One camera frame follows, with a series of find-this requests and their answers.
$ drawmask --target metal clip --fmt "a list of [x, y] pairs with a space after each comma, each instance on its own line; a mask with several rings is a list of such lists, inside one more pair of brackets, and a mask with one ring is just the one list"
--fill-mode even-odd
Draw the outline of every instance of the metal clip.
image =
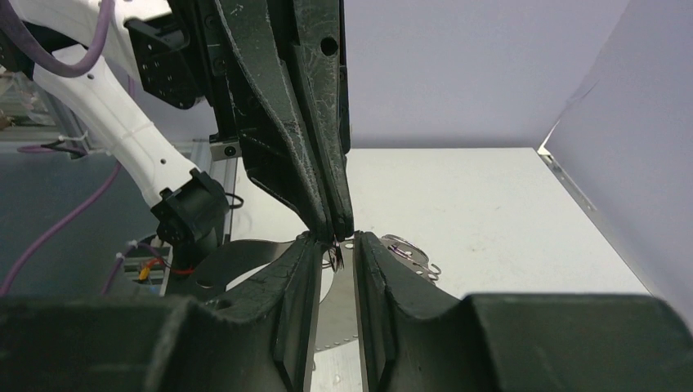
[[[428, 255], [426, 254], [426, 252], [424, 252], [420, 247], [417, 247], [417, 246], [414, 245], [413, 243], [407, 241], [406, 239], [404, 239], [404, 238], [402, 238], [402, 237], [400, 237], [400, 236], [397, 236], [397, 235], [394, 235], [394, 234], [386, 234], [386, 235], [383, 235], [382, 237], [383, 237], [384, 239], [391, 239], [392, 241], [397, 241], [398, 243], [403, 243], [404, 245], [406, 245], [406, 246], [408, 246], [408, 247], [411, 247], [411, 248], [414, 249], [416, 252], [419, 252], [419, 253], [421, 254], [421, 256], [423, 256], [423, 258], [426, 259], [426, 262], [428, 262], [428, 261], [431, 260], [431, 259], [428, 258]], [[397, 253], [398, 255], [400, 255], [400, 256], [406, 258], [407, 260], [412, 260], [411, 255], [410, 255], [410, 254], [407, 254], [407, 252], [404, 252], [404, 251], [401, 251], [401, 250], [400, 250], [401, 253], [398, 253], [398, 252], [394, 251], [393, 249], [390, 249], [390, 250], [393, 251], [394, 253]]]
[[411, 252], [403, 251], [399, 247], [397, 247], [396, 245], [390, 245], [387, 247], [387, 249], [389, 249], [392, 253], [395, 253], [397, 256], [404, 257], [405, 259], [414, 263], [414, 259], [411, 256], [412, 255]]
[[421, 268], [422, 270], [425, 270], [428, 273], [428, 278], [434, 282], [437, 282], [440, 280], [440, 274], [443, 273], [443, 271], [440, 270], [438, 265], [431, 264], [431, 267], [435, 268], [436, 270], [434, 271], [433, 269], [428, 268], [426, 265], [421, 265], [417, 263], [416, 261], [412, 261], [412, 264], [416, 265], [417, 267]]

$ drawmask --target black cable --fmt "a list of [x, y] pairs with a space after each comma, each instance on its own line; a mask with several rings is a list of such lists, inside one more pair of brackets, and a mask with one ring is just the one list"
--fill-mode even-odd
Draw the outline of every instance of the black cable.
[[160, 257], [160, 258], [159, 258], [159, 257], [156, 257], [156, 259], [159, 260], [159, 261], [161, 261], [161, 264], [163, 264], [163, 266], [165, 266], [166, 268], [168, 268], [169, 270], [171, 270], [171, 272], [172, 272], [173, 274], [181, 274], [181, 271], [180, 271], [179, 269], [173, 268], [173, 265], [170, 265], [170, 264], [166, 261], [166, 259], [164, 259], [163, 257]]
[[56, 141], [54, 141], [54, 142], [52, 142], [52, 143], [48, 143], [48, 144], [46, 144], [46, 145], [41, 145], [41, 147], [43, 147], [44, 149], [52, 149], [53, 151], [58, 151], [58, 152], [61, 152], [61, 153], [75, 154], [75, 155], [77, 155], [77, 156], [80, 157], [80, 158], [86, 156], [85, 153], [83, 153], [82, 151], [79, 151], [79, 150], [77, 150], [77, 149], [70, 149], [70, 148], [59, 147], [59, 146], [62, 145], [63, 143], [65, 143], [65, 142], [62, 141], [62, 140], [56, 140]]
[[241, 198], [241, 197], [240, 197], [239, 195], [237, 195], [237, 194], [232, 194], [232, 193], [226, 192], [226, 196], [228, 196], [228, 197], [230, 197], [230, 198], [234, 198], [234, 199], [236, 199], [236, 200], [238, 200], [238, 201], [240, 202], [239, 204], [231, 204], [231, 205], [229, 206], [229, 208], [232, 209], [232, 210], [237, 210], [237, 209], [241, 208], [241, 207], [245, 204], [245, 200], [243, 200], [243, 198]]
[[[237, 195], [237, 194], [232, 194], [232, 193], [226, 192], [225, 195], [228, 196], [228, 197], [230, 197], [230, 198], [234, 198], [234, 199], [236, 199], [236, 200], [238, 200], [238, 201], [240, 202], [240, 203], [238, 203], [238, 204], [231, 204], [231, 205], [229, 206], [229, 209], [230, 209], [231, 211], [237, 210], [237, 209], [241, 208], [241, 207], [245, 204], [245, 200], [243, 200], [243, 198], [241, 198], [241, 197], [240, 197], [239, 195]], [[225, 242], [231, 240], [231, 233], [230, 233], [230, 232], [231, 232], [231, 227], [232, 227], [233, 225], [234, 225], [234, 214], [233, 214], [233, 212], [232, 212], [231, 214], [229, 214], [229, 233], [228, 233], [226, 236], [224, 236], [224, 237], [225, 237], [225, 240], [224, 240]]]

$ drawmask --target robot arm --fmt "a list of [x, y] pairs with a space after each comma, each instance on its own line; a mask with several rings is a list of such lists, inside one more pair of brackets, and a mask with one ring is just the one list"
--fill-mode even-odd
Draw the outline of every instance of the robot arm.
[[[30, 27], [74, 42], [88, 45], [96, 30], [98, 0], [9, 1]], [[83, 49], [74, 42], [52, 48], [54, 55], [79, 60]], [[339, 0], [115, 0], [103, 56], [174, 107], [206, 99], [218, 128], [212, 156], [235, 158], [242, 149], [250, 180], [294, 210], [318, 241], [332, 243], [353, 234], [343, 43]], [[133, 176], [161, 222], [159, 236], [174, 251], [192, 248], [181, 267], [195, 267], [221, 244], [223, 189], [161, 136], [103, 59], [76, 79], [32, 67], [20, 70], [33, 70]]]
[[[53, 55], [66, 64], [84, 56], [76, 45]], [[197, 167], [164, 138], [116, 80], [103, 58], [78, 78], [62, 78], [36, 66], [34, 81], [84, 121], [132, 176], [149, 207], [161, 203], [165, 189], [178, 190]]]

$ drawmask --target small metal object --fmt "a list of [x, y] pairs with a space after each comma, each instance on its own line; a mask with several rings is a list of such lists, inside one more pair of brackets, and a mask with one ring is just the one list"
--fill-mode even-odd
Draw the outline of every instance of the small metal object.
[[421, 256], [423, 256], [423, 258], [426, 259], [426, 262], [428, 262], [428, 261], [430, 260], [430, 259], [428, 258], [428, 255], [426, 254], [426, 252], [424, 252], [420, 247], [417, 247], [417, 246], [414, 245], [413, 243], [407, 241], [406, 239], [404, 239], [404, 238], [402, 238], [402, 237], [400, 237], [400, 236], [398, 236], [398, 235], [394, 235], [394, 234], [385, 234], [385, 235], [382, 236], [382, 239], [391, 239], [391, 240], [393, 240], [393, 241], [397, 241], [398, 243], [403, 243], [404, 245], [406, 245], [406, 246], [411, 247], [412, 249], [414, 249], [416, 252], [421, 253]]
[[[395, 253], [396, 260], [414, 271], [420, 278], [431, 284], [435, 284], [438, 280], [440, 268], [434, 265], [429, 268], [428, 256], [420, 248], [392, 234], [382, 237], [380, 241], [391, 252]], [[320, 303], [320, 316], [315, 333], [315, 352], [330, 350], [359, 338], [354, 292], [353, 253], [353, 240], [348, 239], [342, 243], [335, 242], [334, 247], [323, 256], [323, 269], [333, 268], [334, 261], [330, 259], [338, 254], [342, 256], [342, 267], [335, 272], [332, 286]]]
[[212, 160], [222, 161], [224, 159], [240, 158], [240, 143], [237, 140], [218, 141], [209, 144], [212, 152]]
[[337, 238], [334, 239], [333, 246], [328, 250], [328, 255], [329, 265], [332, 267], [332, 271], [337, 272], [344, 268], [344, 255], [342, 254], [342, 248], [339, 246]]

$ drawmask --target screw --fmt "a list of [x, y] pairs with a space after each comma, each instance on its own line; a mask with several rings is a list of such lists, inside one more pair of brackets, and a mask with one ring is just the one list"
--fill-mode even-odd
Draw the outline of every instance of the screw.
[[233, 157], [234, 155], [236, 155], [236, 148], [233, 145], [228, 145], [224, 149], [224, 154], [227, 157]]
[[223, 70], [225, 68], [224, 60], [220, 57], [217, 57], [216, 59], [214, 59], [214, 61], [212, 62], [212, 65], [214, 66], [214, 68], [219, 69], [219, 70]]
[[214, 21], [214, 18], [212, 18], [211, 15], [207, 15], [204, 17], [204, 27], [208, 29], [214, 29], [217, 26], [217, 24]]
[[248, 106], [250, 109], [257, 109], [260, 107], [260, 102], [257, 101], [255, 96], [249, 96], [248, 97]]

